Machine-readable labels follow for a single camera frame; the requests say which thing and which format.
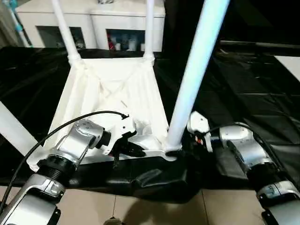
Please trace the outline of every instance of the silver metal housing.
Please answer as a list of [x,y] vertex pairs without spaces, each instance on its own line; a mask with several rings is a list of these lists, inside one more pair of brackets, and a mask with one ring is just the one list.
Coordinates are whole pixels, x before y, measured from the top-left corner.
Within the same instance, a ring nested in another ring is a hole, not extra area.
[[25,195],[13,213],[6,221],[6,225],[47,225],[56,205],[33,195]]
[[300,201],[290,201],[275,205],[269,211],[276,219],[278,225],[299,225],[300,224]]
[[103,127],[90,120],[77,121],[68,135],[52,149],[52,155],[66,158],[77,167],[88,149],[93,149],[103,135]]
[[265,194],[267,198],[271,199],[280,195],[286,195],[288,193],[292,193],[300,199],[299,191],[289,180],[284,180],[275,184],[264,186],[257,192],[256,196],[259,199],[263,194]]
[[252,131],[245,127],[220,128],[220,138],[224,147],[233,150],[245,173],[255,165],[273,162],[263,147],[254,139]]
[[[65,193],[65,188],[59,182],[52,180],[48,177],[39,175],[37,173],[33,174],[28,181],[24,184],[21,190],[16,194],[10,204],[4,209],[3,213],[0,215],[0,225],[7,224],[8,219],[11,215],[15,213],[16,208],[19,206],[20,202],[23,201],[27,192],[30,189],[36,188],[45,194],[48,194],[53,197],[59,197]],[[47,203],[45,203],[45,209],[52,209]]]

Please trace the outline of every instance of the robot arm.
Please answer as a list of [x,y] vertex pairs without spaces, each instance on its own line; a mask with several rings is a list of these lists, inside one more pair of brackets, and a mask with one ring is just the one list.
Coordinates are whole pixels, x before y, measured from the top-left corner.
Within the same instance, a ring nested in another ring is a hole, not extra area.
[[0,215],[0,225],[53,225],[60,218],[56,207],[65,186],[88,149],[111,144],[111,133],[90,120],[77,121],[52,154],[39,162],[33,174]]
[[[208,121],[197,112],[190,117],[187,129],[191,133],[209,131]],[[246,127],[227,126],[207,133],[203,142],[207,150],[223,145],[235,155],[249,183],[256,191],[261,206],[265,209],[262,217],[267,225],[299,225],[300,193],[289,176],[281,171]]]

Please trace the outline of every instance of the black plastic sheet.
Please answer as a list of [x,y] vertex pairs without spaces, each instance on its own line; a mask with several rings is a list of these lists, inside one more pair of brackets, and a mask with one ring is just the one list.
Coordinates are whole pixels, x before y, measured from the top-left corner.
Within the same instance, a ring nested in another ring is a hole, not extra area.
[[[141,56],[135,52],[81,50],[83,58]],[[184,71],[180,62],[157,56],[154,71],[170,121]],[[48,132],[69,72],[62,49],[0,50],[0,100],[40,140]],[[194,109],[210,126],[245,122],[266,139],[295,182],[300,185],[300,83],[272,56],[214,54]],[[213,154],[184,134],[175,162],[160,157],[81,165],[69,188],[132,195],[164,202],[186,202],[200,188],[249,188],[233,155]],[[0,184],[5,185],[22,155],[0,138]],[[31,175],[24,165],[15,185]]]

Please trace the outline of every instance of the tiled floor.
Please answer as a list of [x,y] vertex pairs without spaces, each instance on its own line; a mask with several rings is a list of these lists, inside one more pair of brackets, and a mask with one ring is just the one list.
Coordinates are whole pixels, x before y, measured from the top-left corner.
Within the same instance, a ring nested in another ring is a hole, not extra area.
[[254,191],[203,190],[186,204],[168,204],[67,190],[58,207],[60,225],[102,225],[113,215],[127,225],[263,225]]

